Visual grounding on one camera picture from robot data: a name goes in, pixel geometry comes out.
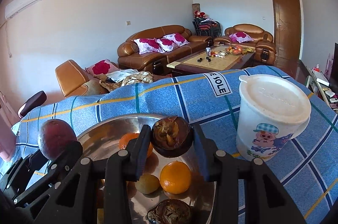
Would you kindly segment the pink plastic kettle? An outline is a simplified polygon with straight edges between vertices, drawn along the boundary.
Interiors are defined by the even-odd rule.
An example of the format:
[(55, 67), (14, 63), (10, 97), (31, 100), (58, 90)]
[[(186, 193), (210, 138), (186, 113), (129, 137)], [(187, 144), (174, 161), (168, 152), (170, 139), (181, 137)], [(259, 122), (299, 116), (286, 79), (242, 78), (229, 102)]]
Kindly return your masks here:
[(7, 98), (1, 93), (0, 141), (1, 159), (8, 162), (15, 152), (16, 135), (11, 130), (20, 121), (18, 114), (11, 107)]

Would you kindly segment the blue plaid table cloth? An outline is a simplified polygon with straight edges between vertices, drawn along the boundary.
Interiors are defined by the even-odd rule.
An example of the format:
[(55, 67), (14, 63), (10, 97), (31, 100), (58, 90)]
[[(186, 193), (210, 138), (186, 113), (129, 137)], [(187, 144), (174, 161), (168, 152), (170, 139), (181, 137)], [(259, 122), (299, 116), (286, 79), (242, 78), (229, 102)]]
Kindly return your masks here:
[[(205, 75), (198, 74), (129, 85), (106, 95), (75, 95), (35, 108), (13, 128), (17, 134), (14, 157), (24, 158), (37, 150), (38, 130), (49, 119), (64, 120), (81, 134), (97, 123), (129, 113), (184, 117), (199, 124), (220, 149), (238, 156), (239, 77), (256, 74), (288, 79), (278, 68), (257, 66), (222, 72), (222, 81), (228, 84), (222, 96), (214, 93)], [(337, 114), (307, 87), (302, 91), (312, 106), (309, 125), (267, 164), (307, 223), (319, 223), (337, 200)]]

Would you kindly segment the wooden coffee table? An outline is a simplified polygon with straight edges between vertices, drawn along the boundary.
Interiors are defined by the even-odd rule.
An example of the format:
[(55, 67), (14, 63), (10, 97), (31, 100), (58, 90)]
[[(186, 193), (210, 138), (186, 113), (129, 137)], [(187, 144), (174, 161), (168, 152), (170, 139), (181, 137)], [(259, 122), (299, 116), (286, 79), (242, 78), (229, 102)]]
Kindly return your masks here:
[(253, 48), (216, 45), (167, 64), (167, 67), (173, 76), (220, 72), (245, 68), (252, 64), (254, 56)]

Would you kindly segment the red flower cushion near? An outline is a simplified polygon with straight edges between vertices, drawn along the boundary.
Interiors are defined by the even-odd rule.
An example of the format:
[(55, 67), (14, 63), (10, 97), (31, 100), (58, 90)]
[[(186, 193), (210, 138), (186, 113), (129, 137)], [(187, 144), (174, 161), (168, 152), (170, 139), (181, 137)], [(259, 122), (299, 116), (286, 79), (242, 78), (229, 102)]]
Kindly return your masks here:
[(115, 71), (119, 71), (120, 68), (113, 62), (110, 62), (108, 59), (101, 60), (92, 66), (85, 68), (86, 72), (89, 74), (96, 75), (106, 75)]

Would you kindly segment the purple passion fruit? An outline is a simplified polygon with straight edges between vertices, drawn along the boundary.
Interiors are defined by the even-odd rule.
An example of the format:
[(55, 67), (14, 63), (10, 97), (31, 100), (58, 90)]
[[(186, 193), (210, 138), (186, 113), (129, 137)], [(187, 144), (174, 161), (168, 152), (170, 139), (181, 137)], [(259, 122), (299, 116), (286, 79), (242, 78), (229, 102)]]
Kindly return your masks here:
[(38, 146), (49, 160), (55, 160), (67, 147), (77, 140), (72, 127), (60, 119), (46, 121), (38, 133)]

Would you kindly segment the white cartoon plastic mug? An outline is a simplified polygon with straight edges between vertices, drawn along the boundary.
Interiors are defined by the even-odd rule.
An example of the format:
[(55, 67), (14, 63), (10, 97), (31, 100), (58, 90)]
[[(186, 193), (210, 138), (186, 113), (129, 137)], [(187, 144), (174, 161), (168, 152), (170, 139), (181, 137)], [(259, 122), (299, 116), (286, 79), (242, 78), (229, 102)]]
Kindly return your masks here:
[(309, 124), (311, 104), (290, 81), (273, 75), (241, 75), (236, 146), (246, 160), (275, 156)]

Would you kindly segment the dark stool seat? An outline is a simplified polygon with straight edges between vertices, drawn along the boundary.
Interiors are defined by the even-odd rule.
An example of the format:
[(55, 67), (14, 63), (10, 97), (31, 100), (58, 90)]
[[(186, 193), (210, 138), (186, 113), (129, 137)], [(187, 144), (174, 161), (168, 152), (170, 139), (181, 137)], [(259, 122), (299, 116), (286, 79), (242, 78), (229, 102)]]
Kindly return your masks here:
[(18, 110), (18, 116), (20, 119), (25, 117), (31, 110), (39, 107), (45, 103), (47, 95), (44, 91), (39, 91), (30, 97)]

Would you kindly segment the large orange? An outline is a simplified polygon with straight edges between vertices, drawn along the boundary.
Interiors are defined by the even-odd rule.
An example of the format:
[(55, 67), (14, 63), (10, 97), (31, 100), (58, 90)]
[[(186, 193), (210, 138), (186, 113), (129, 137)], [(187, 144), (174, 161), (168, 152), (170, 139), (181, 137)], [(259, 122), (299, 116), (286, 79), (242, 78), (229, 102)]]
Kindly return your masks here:
[(173, 161), (160, 172), (160, 186), (170, 194), (182, 194), (191, 185), (191, 171), (184, 162)]

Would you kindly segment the brown leather three-seat sofa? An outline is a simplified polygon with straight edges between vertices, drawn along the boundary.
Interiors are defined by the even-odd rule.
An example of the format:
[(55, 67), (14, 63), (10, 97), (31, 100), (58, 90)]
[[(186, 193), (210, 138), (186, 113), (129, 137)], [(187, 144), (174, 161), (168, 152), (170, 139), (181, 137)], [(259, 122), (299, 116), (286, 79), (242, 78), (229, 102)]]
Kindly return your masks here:
[(202, 51), (212, 43), (212, 37), (193, 35), (181, 25), (145, 29), (118, 47), (118, 65), (121, 69), (165, 75), (167, 64)]

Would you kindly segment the small yellow-green fruit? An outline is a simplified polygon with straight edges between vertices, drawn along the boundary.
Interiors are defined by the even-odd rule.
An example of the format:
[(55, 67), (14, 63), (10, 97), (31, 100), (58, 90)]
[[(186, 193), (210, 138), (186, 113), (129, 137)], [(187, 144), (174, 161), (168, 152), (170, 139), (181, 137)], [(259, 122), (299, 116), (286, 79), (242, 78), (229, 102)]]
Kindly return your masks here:
[(137, 182), (136, 189), (142, 194), (151, 194), (160, 187), (159, 179), (152, 174), (143, 174)]

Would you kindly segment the brown wooden door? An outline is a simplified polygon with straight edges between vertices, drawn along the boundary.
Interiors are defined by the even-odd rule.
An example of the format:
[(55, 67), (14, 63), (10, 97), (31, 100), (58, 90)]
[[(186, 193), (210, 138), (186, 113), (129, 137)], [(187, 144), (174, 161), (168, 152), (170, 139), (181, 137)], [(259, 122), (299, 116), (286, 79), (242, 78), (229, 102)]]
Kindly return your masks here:
[(301, 49), (300, 0), (272, 0), (277, 57), (298, 60)]

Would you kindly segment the red flower cushion far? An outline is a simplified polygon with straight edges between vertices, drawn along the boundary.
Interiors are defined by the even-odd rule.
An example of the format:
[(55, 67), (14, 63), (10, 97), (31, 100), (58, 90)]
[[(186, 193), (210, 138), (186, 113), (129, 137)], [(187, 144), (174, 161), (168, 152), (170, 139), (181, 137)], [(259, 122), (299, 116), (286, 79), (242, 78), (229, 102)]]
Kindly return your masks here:
[(232, 33), (229, 36), (230, 40), (232, 42), (238, 42), (238, 43), (242, 43), (242, 42), (251, 42), (254, 41), (253, 38), (251, 38), (247, 33), (245, 32), (236, 32), (236, 33)]

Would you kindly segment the dark brown mangosteen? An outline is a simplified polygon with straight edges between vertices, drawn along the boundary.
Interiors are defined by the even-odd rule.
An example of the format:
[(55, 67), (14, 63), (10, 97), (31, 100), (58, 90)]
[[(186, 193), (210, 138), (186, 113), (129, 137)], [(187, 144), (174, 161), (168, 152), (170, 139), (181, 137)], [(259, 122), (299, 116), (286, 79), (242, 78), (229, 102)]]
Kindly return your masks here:
[(151, 129), (150, 141), (157, 153), (176, 158), (186, 153), (194, 140), (190, 124), (179, 116), (158, 120)]

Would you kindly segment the stacked dark chairs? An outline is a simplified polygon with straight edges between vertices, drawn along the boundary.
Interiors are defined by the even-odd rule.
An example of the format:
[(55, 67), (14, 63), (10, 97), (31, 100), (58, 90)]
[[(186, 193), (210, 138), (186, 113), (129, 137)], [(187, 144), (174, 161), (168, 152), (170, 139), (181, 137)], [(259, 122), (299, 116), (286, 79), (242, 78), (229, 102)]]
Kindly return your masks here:
[(200, 4), (192, 4), (192, 14), (194, 16), (192, 24), (198, 36), (210, 36), (216, 38), (222, 35), (220, 23), (202, 12), (200, 10)]

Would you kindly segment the red flower cushion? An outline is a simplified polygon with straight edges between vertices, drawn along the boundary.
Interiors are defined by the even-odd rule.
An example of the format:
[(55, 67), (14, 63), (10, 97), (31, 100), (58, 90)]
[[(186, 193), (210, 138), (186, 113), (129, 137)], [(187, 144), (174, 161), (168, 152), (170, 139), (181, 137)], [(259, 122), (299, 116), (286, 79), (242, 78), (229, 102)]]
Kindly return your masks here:
[(92, 66), (85, 68), (86, 72), (89, 74), (96, 75), (106, 75), (115, 71), (119, 71), (120, 68), (113, 62), (110, 62), (108, 59), (101, 60)]
[(232, 33), (229, 36), (230, 40), (232, 42), (238, 42), (238, 43), (242, 43), (242, 42), (251, 42), (254, 41), (253, 38), (251, 38), (247, 33), (245, 32), (236, 32), (236, 33)]

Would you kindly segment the orange tangerine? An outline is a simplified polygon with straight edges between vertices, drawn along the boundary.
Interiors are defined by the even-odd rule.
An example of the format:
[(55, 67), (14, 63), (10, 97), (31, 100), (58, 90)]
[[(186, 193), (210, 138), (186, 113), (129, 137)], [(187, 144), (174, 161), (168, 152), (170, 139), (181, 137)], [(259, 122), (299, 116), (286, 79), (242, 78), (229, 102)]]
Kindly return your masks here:
[[(138, 136), (139, 136), (138, 133), (124, 134), (119, 140), (119, 150), (125, 150), (127, 148), (129, 141), (133, 139), (137, 139)], [(148, 151), (147, 151), (147, 157), (149, 158), (152, 153), (153, 153), (153, 147), (152, 147), (152, 144), (150, 144), (148, 147)]]

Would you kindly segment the black television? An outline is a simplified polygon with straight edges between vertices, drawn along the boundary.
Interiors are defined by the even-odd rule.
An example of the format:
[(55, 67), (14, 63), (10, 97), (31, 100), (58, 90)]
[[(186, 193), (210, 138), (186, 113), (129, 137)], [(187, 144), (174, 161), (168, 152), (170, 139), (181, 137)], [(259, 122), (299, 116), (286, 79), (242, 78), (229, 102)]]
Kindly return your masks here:
[(331, 70), (331, 76), (330, 76), (329, 81), (332, 86), (335, 86), (337, 88), (337, 84), (338, 84), (338, 44), (337, 43), (335, 43), (332, 70)]

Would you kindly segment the stainless steel plate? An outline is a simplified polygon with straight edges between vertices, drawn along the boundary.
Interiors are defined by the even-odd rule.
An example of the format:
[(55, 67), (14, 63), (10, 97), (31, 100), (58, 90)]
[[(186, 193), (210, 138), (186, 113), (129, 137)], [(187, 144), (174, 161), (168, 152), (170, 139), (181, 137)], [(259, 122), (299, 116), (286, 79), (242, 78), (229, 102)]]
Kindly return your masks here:
[[(113, 117), (86, 129), (77, 139), (83, 146), (84, 156), (93, 161), (107, 159), (120, 150), (119, 143), (122, 142), (124, 135), (138, 134), (144, 125), (152, 127), (161, 118), (160, 115), (150, 113)], [(160, 185), (162, 169), (171, 162), (183, 162), (190, 169), (191, 183), (184, 193), (175, 195), (165, 191)], [(141, 180), (146, 182), (153, 191), (144, 194), (138, 182), (127, 184), (132, 223), (148, 223), (148, 211), (168, 198), (180, 199), (190, 206), (191, 223), (210, 222), (216, 184), (205, 182), (200, 175), (193, 148), (178, 158), (165, 158), (158, 152), (152, 151), (146, 160)]]

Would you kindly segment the white wall air conditioner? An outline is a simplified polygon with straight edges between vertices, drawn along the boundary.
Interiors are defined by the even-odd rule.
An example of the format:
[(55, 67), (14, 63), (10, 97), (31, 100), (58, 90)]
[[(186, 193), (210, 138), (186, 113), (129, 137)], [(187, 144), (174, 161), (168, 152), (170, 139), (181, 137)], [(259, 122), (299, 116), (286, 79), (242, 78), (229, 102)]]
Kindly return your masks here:
[(40, 0), (13, 0), (5, 7), (5, 20), (9, 20), (19, 12), (23, 11), (27, 7), (35, 4)]

